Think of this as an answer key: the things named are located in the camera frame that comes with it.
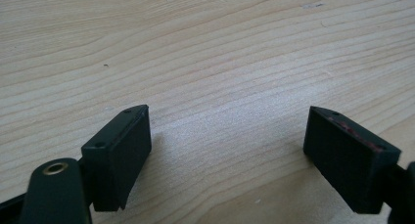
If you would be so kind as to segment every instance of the wooden table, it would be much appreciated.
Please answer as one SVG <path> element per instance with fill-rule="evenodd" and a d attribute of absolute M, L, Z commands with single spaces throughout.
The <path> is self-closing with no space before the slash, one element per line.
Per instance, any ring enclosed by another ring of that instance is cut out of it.
<path fill-rule="evenodd" d="M 0 0 L 0 202 L 147 104 L 154 149 L 94 223 L 386 223 L 302 152 L 309 106 L 415 158 L 415 0 Z"/>

